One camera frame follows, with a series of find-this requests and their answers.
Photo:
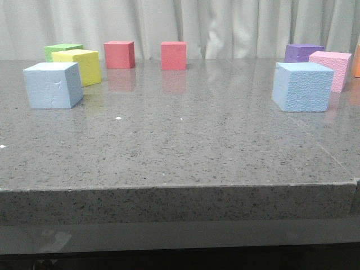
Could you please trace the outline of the red foam block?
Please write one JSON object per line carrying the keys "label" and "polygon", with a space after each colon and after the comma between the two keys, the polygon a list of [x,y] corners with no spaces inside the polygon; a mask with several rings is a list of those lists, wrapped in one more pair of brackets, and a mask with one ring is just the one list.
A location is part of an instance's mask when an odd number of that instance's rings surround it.
{"label": "red foam block", "polygon": [[186,70],[186,42],[161,43],[161,69]]}
{"label": "red foam block", "polygon": [[108,69],[131,69],[135,67],[134,41],[112,40],[103,44]]}

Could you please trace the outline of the right red foam block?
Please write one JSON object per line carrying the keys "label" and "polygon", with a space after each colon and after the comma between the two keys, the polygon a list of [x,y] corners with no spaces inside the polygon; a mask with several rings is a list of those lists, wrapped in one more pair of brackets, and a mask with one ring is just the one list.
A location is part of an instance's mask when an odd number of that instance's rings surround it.
{"label": "right red foam block", "polygon": [[186,70],[186,42],[161,43],[161,69]]}

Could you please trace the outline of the orange foam block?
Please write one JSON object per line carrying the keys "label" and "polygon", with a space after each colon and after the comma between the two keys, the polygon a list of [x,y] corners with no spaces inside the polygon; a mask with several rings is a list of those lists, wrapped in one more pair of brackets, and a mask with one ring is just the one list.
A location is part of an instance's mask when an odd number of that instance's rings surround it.
{"label": "orange foam block", "polygon": [[352,65],[352,74],[356,78],[360,77],[360,43],[358,43],[356,46]]}

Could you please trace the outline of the textured light blue foam block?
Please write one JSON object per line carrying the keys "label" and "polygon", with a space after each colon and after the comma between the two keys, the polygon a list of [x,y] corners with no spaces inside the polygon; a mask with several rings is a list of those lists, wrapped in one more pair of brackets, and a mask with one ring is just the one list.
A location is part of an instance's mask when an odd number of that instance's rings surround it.
{"label": "textured light blue foam block", "polygon": [[278,62],[272,100],[284,112],[324,112],[329,105],[334,71],[315,62]]}

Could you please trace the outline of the green foam block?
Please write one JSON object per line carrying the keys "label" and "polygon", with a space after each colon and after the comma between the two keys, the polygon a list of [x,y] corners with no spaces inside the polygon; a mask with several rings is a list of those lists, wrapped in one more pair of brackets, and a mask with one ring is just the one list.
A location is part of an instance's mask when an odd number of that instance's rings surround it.
{"label": "green foam block", "polygon": [[82,44],[68,44],[68,43],[61,43],[51,46],[45,46],[44,49],[44,55],[46,62],[52,62],[52,52],[58,52],[58,51],[66,51],[66,50],[75,50],[75,49],[83,49]]}

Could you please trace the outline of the pink foam block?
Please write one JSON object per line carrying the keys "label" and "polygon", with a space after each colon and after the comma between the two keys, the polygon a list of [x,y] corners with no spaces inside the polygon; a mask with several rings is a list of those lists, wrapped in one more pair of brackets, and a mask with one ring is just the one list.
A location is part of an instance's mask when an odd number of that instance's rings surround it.
{"label": "pink foam block", "polygon": [[341,93],[345,86],[351,58],[351,53],[316,51],[309,56],[309,62],[332,69],[334,78],[331,91]]}

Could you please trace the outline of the purple foam block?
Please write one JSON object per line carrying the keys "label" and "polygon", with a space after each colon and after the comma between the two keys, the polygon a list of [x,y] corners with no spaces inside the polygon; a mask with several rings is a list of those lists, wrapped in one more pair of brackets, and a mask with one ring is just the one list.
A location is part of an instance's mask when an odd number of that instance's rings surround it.
{"label": "purple foam block", "polygon": [[308,62],[309,56],[312,53],[324,50],[324,46],[315,44],[288,44],[286,46],[284,62]]}

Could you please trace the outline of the grey pleated curtain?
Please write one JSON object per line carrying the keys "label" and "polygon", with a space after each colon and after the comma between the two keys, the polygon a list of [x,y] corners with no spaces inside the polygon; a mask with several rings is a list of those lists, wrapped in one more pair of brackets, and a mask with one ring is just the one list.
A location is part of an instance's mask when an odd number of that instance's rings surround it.
{"label": "grey pleated curtain", "polygon": [[189,59],[282,58],[291,43],[354,52],[358,1],[2,1],[1,59],[36,60],[44,46],[134,41],[158,59],[164,41],[187,43]]}

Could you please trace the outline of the smooth light blue foam block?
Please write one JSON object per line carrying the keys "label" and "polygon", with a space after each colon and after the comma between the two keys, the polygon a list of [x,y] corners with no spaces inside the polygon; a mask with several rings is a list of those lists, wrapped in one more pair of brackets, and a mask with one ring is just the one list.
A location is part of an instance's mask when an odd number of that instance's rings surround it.
{"label": "smooth light blue foam block", "polygon": [[76,62],[40,62],[23,75],[32,109],[71,109],[83,98]]}

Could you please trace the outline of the yellow foam block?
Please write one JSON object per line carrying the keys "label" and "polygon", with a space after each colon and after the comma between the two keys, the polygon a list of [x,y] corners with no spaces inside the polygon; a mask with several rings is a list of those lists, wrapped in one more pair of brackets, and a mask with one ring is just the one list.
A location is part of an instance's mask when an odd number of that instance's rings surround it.
{"label": "yellow foam block", "polygon": [[98,51],[72,49],[51,53],[53,62],[77,62],[82,86],[101,83],[101,68]]}

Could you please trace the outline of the left red foam block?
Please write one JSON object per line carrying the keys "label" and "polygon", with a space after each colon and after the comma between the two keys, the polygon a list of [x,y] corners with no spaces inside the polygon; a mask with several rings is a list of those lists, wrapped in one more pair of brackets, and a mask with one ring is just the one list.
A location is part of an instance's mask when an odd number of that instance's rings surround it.
{"label": "left red foam block", "polygon": [[112,40],[103,44],[108,69],[131,69],[135,67],[134,41]]}

